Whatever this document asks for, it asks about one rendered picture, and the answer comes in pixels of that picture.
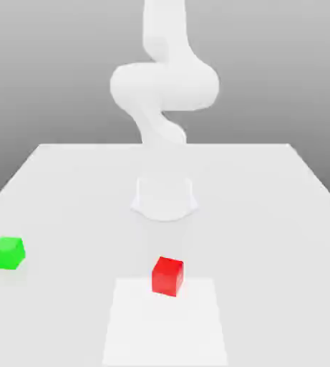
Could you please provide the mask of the small red cube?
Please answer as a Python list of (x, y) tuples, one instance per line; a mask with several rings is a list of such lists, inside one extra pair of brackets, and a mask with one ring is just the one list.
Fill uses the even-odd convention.
[(152, 270), (152, 291), (176, 297), (183, 283), (183, 278), (183, 261), (159, 257)]

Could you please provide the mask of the small green cube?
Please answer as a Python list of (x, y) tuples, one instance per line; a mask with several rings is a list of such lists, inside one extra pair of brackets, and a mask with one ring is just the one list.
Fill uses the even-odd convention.
[(26, 256), (20, 237), (0, 237), (0, 269), (15, 270)]

